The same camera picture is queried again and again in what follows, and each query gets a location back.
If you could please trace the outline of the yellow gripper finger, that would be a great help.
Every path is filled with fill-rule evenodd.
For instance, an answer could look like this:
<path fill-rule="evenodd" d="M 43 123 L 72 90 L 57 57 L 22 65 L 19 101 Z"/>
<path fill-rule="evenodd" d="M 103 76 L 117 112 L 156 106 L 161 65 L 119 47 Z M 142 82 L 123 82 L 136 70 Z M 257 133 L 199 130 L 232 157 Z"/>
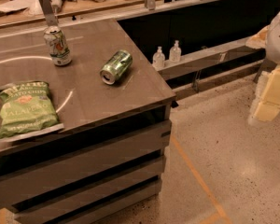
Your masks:
<path fill-rule="evenodd" d="M 268 75 L 268 81 L 260 96 L 264 104 L 280 106 L 280 65 Z"/>
<path fill-rule="evenodd" d="M 280 112 L 280 107 L 272 104 L 264 104 L 259 102 L 253 114 L 255 119 L 260 121 L 272 121 Z"/>

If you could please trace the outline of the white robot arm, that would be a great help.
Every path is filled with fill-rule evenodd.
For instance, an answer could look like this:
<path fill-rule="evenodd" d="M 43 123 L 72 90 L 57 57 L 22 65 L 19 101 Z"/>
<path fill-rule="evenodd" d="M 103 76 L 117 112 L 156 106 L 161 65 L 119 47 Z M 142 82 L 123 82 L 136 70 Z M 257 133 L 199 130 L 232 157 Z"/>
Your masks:
<path fill-rule="evenodd" d="M 280 11 L 273 18 L 266 36 L 266 57 L 276 67 L 272 72 L 263 71 L 255 90 L 255 100 L 250 116 L 259 121 L 272 121 L 280 112 Z"/>

